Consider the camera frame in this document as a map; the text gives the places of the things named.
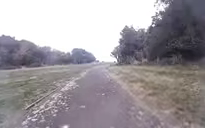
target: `treeline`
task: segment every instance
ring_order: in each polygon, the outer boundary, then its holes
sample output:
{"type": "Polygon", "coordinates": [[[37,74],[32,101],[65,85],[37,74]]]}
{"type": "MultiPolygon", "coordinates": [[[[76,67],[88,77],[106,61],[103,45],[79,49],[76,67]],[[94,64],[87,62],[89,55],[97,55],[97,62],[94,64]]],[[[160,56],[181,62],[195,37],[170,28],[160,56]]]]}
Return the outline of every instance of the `treeline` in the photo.
{"type": "Polygon", "coordinates": [[[205,63],[205,0],[157,0],[147,29],[125,26],[111,53],[120,64],[205,63]]]}
{"type": "Polygon", "coordinates": [[[50,47],[39,47],[27,40],[0,36],[0,69],[38,67],[43,65],[82,64],[95,61],[92,53],[75,48],[71,53],[50,47]]]}

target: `field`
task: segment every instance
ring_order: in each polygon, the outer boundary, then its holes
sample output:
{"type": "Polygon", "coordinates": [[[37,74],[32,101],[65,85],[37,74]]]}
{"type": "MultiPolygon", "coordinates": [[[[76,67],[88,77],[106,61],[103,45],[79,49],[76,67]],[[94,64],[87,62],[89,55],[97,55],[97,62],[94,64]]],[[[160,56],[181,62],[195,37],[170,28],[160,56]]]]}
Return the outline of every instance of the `field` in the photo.
{"type": "Polygon", "coordinates": [[[108,70],[139,106],[164,121],[205,127],[205,68],[111,66],[108,70]]]}
{"type": "Polygon", "coordinates": [[[13,127],[25,114],[25,107],[57,87],[64,86],[67,81],[92,66],[86,64],[0,70],[0,128],[13,127]]]}

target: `asphalt path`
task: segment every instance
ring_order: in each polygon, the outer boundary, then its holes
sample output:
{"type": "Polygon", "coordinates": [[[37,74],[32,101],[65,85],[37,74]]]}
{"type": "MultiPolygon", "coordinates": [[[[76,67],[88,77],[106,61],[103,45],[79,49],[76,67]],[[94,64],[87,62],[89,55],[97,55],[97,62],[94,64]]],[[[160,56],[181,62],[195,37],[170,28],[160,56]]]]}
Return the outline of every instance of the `asphalt path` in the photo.
{"type": "Polygon", "coordinates": [[[74,78],[25,116],[22,128],[162,128],[158,118],[134,105],[105,67],[74,78]]]}

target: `sky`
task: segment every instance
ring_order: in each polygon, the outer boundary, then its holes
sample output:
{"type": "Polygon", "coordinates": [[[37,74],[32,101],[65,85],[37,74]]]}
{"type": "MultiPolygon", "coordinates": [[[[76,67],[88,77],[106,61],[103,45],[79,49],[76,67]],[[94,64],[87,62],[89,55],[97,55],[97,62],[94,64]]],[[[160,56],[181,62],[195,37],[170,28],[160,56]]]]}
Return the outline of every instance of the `sky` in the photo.
{"type": "Polygon", "coordinates": [[[0,34],[113,61],[125,25],[147,28],[155,0],[0,0],[0,34]]]}

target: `paved path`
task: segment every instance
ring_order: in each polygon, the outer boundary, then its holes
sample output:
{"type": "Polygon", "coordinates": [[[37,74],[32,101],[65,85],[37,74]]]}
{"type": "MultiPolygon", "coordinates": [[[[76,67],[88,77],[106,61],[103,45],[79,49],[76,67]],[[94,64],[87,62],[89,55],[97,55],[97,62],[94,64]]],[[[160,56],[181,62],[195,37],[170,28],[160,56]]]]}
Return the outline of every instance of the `paved path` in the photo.
{"type": "Polygon", "coordinates": [[[22,127],[161,128],[157,118],[134,106],[103,67],[94,68],[67,85],[33,108],[22,127]]]}

